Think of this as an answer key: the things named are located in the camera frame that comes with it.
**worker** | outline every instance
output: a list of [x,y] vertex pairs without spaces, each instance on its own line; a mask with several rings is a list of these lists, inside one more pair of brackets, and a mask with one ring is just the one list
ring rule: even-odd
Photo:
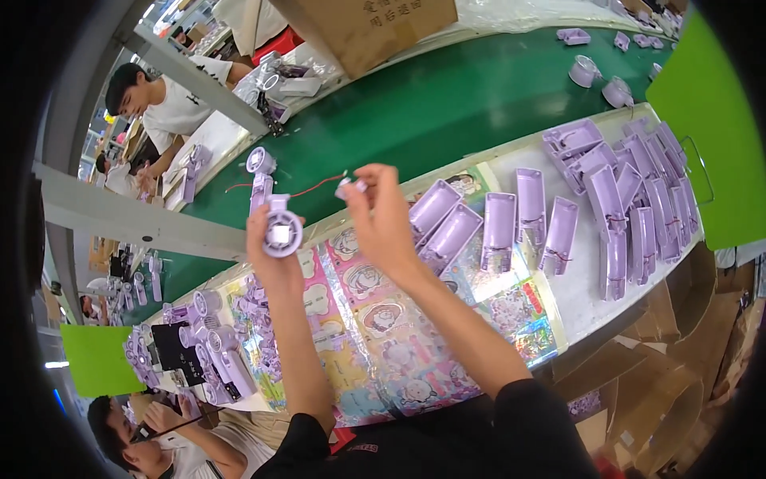
[[[200,71],[221,86],[234,87],[252,68],[231,61],[195,55],[188,58]],[[152,79],[138,64],[120,65],[106,89],[106,108],[110,115],[140,116],[147,135],[160,152],[153,165],[136,173],[139,184],[163,174],[181,149],[181,135],[191,135],[213,110],[167,75]]]
[[143,421],[164,432],[156,439],[130,443],[136,426],[130,424],[114,398],[100,396],[88,407],[88,423],[104,455],[129,473],[149,478],[249,479],[279,447],[290,420],[286,413],[239,412],[225,409],[212,430],[194,419],[186,397],[178,396],[179,415],[159,402],[150,403]]
[[494,401],[493,418],[478,420],[456,405],[362,426],[331,456],[334,393],[306,320],[303,273],[295,254],[272,258],[264,252],[269,206],[262,205],[247,221],[247,257],[269,298],[293,416],[282,445],[253,478],[598,477],[566,404],[533,379],[516,348],[418,259],[396,168],[373,164],[354,174],[368,185],[366,193],[344,186],[361,253],[439,330],[454,358]]
[[118,195],[136,199],[141,187],[136,177],[130,174],[130,167],[130,163],[122,160],[112,164],[103,153],[100,153],[96,158],[96,171],[106,175],[104,185]]

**white t-shirt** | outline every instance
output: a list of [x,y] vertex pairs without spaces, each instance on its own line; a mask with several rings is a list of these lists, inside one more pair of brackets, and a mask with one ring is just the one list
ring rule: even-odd
[[[189,60],[225,87],[232,62],[199,55],[189,57]],[[162,75],[162,79],[165,81],[165,99],[159,105],[149,105],[141,119],[146,134],[160,154],[170,148],[174,135],[191,135],[213,113],[208,104],[191,91],[167,75]]]
[[[242,478],[251,477],[260,466],[264,465],[274,455],[272,448],[236,424],[222,422],[211,432],[245,455],[247,469],[242,474]],[[202,448],[193,442],[179,436],[164,444],[173,447],[173,477],[182,477],[183,479],[219,478],[213,472],[214,468],[216,471],[218,470],[215,463]]]
[[136,184],[136,178],[129,173],[130,163],[115,164],[106,172],[106,183],[104,185],[118,195],[136,199],[139,196],[139,188]]

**black hair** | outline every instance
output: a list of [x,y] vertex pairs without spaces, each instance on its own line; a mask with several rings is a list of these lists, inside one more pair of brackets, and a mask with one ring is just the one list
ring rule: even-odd
[[106,156],[103,153],[99,153],[98,158],[96,158],[96,171],[106,175],[105,163],[106,163]]
[[127,445],[119,438],[117,431],[106,423],[111,411],[112,402],[107,395],[95,398],[88,407],[88,424],[90,424],[90,430],[96,438],[96,444],[98,444],[103,455],[114,464],[128,472],[138,471],[123,457],[123,451]]
[[85,311],[85,295],[80,296],[80,310],[83,312],[83,316],[86,318],[90,317],[90,314]]
[[143,68],[134,63],[126,63],[120,65],[109,80],[109,87],[106,89],[106,109],[109,111],[109,115],[118,116],[119,107],[123,104],[123,98],[125,97],[125,90],[130,87],[134,87],[138,84],[138,74],[143,73],[146,79],[149,79],[149,75]]

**cartoon illustration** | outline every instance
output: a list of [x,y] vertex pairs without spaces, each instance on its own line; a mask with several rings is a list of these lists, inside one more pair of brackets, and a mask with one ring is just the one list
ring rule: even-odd
[[412,379],[401,390],[400,402],[402,405],[411,402],[423,403],[436,396],[437,393],[430,384],[422,379]]
[[359,251],[359,243],[356,242],[356,230],[348,228],[335,236],[330,241],[330,246],[343,261],[348,261]]
[[363,300],[380,286],[383,276],[371,264],[360,264],[343,274],[343,282],[357,299]]
[[447,179],[447,183],[449,183],[456,192],[463,195],[464,198],[471,196],[481,188],[478,180],[468,173],[460,173],[459,175],[451,176]]
[[396,303],[378,304],[365,314],[362,323],[371,331],[385,333],[396,323],[403,309]]

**finger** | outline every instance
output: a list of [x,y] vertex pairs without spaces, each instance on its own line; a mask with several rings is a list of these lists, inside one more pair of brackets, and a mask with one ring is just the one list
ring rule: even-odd
[[367,196],[362,194],[356,187],[349,183],[343,186],[345,203],[349,208],[349,214],[354,220],[357,234],[366,235],[372,229],[370,220],[370,204]]

